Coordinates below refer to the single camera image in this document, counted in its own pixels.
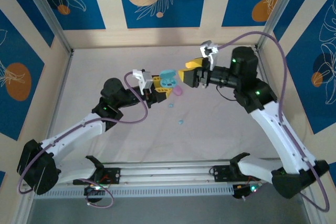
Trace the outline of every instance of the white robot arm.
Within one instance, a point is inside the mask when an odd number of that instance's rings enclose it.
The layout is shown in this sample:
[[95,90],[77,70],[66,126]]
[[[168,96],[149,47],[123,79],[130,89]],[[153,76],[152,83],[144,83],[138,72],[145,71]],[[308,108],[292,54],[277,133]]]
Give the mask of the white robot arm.
[[126,90],[119,79],[107,80],[92,113],[56,136],[40,143],[31,140],[25,144],[17,172],[36,194],[44,194],[56,183],[82,178],[98,182],[106,175],[107,169],[93,156],[77,161],[64,161],[64,158],[85,141],[115,126],[123,117],[120,108],[136,105],[140,100],[150,108],[152,104],[162,102],[169,96],[170,89],[157,89],[159,76],[152,76],[144,70],[134,70],[133,76],[139,80],[139,86]]
[[329,165],[326,161],[317,161],[300,141],[285,116],[278,114],[277,97],[268,84],[257,78],[258,58],[252,48],[235,48],[230,68],[226,68],[214,65],[213,53],[217,50],[213,50],[213,47],[216,45],[211,41],[202,44],[203,58],[187,62],[186,69],[178,72],[181,80],[192,88],[197,88],[199,84],[203,87],[214,84],[220,88],[233,88],[237,102],[261,126],[281,160],[267,161],[241,153],[230,160],[229,167],[214,167],[214,171],[222,173],[222,177],[226,178],[222,181],[226,182],[244,181],[252,176],[273,184],[285,198],[293,197],[316,180],[308,163],[314,167],[318,176],[326,173]]

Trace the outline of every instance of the purple cable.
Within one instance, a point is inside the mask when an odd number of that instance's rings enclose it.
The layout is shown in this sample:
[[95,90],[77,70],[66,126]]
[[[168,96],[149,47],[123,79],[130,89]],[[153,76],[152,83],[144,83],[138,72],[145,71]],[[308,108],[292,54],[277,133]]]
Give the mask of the purple cable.
[[[38,160],[39,157],[41,157],[41,155],[47,151],[49,148],[51,148],[53,145],[55,145],[56,143],[58,143],[59,141],[61,141],[63,138],[65,138],[66,136],[70,135],[72,132],[78,130],[79,128],[82,128],[82,127],[85,127],[87,124],[89,123],[93,123],[93,122],[96,122],[96,121],[110,121],[110,122],[114,122],[114,123],[123,123],[123,124],[136,124],[136,123],[141,123],[143,122],[147,116],[148,116],[148,108],[146,106],[146,104],[144,103],[144,101],[141,99],[141,97],[136,93],[136,91],[130,86],[130,84],[127,82],[127,76],[130,76],[131,74],[133,74],[132,72],[128,72],[127,74],[125,74],[124,76],[124,81],[125,81],[125,84],[126,86],[131,90],[131,92],[135,95],[135,97],[141,102],[141,104],[143,105],[144,109],[145,109],[145,115],[143,116],[142,119],[139,119],[137,121],[132,121],[132,122],[126,122],[126,121],[119,121],[119,120],[116,120],[116,119],[112,119],[112,118],[96,118],[96,119],[92,119],[92,120],[89,120],[87,122],[85,122],[84,125],[80,124],[80,125],[77,125],[75,126],[74,128],[72,128],[71,130],[67,131],[66,133],[64,133],[62,136],[60,136],[59,138],[57,138],[53,144],[48,144],[45,148],[43,148],[29,163],[28,165],[26,166],[26,168],[24,169],[24,171],[22,172],[21,176],[20,176],[20,179],[17,183],[17,187],[16,187],[16,190],[19,194],[27,194],[27,193],[30,193],[31,191],[33,191],[33,189],[29,189],[27,191],[21,191],[21,184],[22,184],[22,181],[24,179],[24,177],[26,176],[27,172],[29,171],[29,169],[32,167],[33,163],[35,161]],[[89,182],[91,184],[94,184],[96,186],[100,186],[99,184],[93,182],[93,181],[90,181],[88,179],[84,179],[84,178],[81,178],[80,180],[82,181],[86,181],[86,182]],[[112,196],[112,203],[109,205],[109,206],[97,206],[97,205],[92,205],[91,206],[94,206],[94,207],[99,207],[99,208],[107,208],[107,207],[110,207],[113,205],[113,196]]]
[[92,180],[89,180],[89,179],[81,178],[80,180],[83,181],[83,182],[88,182],[88,183],[94,184],[95,186],[99,186],[101,189],[103,189],[107,194],[109,194],[111,196],[111,203],[109,205],[107,205],[107,206],[98,206],[96,204],[92,204],[92,203],[89,202],[89,194],[87,194],[85,200],[88,203],[88,206],[96,207],[96,208],[109,208],[109,207],[113,206],[113,204],[114,204],[114,197],[113,197],[112,193],[107,188],[104,188],[103,186],[101,186],[98,183],[93,182]]
[[[281,56],[282,56],[282,61],[283,61],[283,68],[284,68],[284,71],[283,71],[283,75],[284,75],[284,81],[282,83],[282,91],[281,91],[281,96],[280,96],[280,100],[279,100],[279,119],[280,119],[280,122],[282,123],[283,122],[283,117],[282,117],[282,108],[283,108],[283,105],[284,105],[284,97],[285,97],[285,89],[286,89],[286,83],[287,83],[287,62],[286,62],[286,55],[280,45],[280,43],[276,40],[275,37],[273,37],[272,35],[269,35],[268,33],[264,33],[263,31],[250,31],[248,33],[245,33],[245,34],[242,34],[240,36],[238,36],[237,38],[231,40],[230,42],[222,45],[222,46],[219,46],[218,47],[218,50],[221,50],[227,46],[230,46],[232,45],[233,43],[235,43],[236,41],[246,37],[246,36],[249,36],[249,35],[253,35],[253,34],[259,34],[259,35],[263,35],[263,36],[266,36],[268,38],[270,38],[271,40],[273,40],[273,42],[276,44],[276,46],[278,47],[280,53],[281,53]],[[290,139],[292,140],[293,144],[295,145],[295,147],[298,149],[300,155],[302,156],[302,158],[305,158],[306,155],[304,153],[304,151],[302,150],[302,148],[300,147],[300,145],[298,144],[298,142],[296,141],[296,139],[294,138],[294,136],[290,133],[289,129],[287,128],[287,126],[283,125],[283,128],[285,129],[286,133],[289,135]],[[325,191],[325,188],[323,186],[323,183],[319,177],[319,175],[317,174],[316,170],[314,169],[314,167],[312,166],[312,164],[310,162],[306,162],[308,167],[311,169],[311,171],[313,172],[314,174],[314,177],[317,181],[317,183],[319,184],[320,188],[321,188],[321,191],[322,191],[322,194],[323,194],[323,197],[324,197],[324,202],[326,203],[326,208],[321,208],[320,206],[318,206],[315,202],[313,202],[311,199],[309,199],[306,195],[304,195],[303,193],[300,193],[301,196],[303,198],[305,198],[309,203],[313,204],[317,209],[319,209],[320,211],[322,212],[328,212],[329,209],[330,209],[330,204],[329,204],[329,200],[328,200],[328,195],[327,195],[327,192]]]

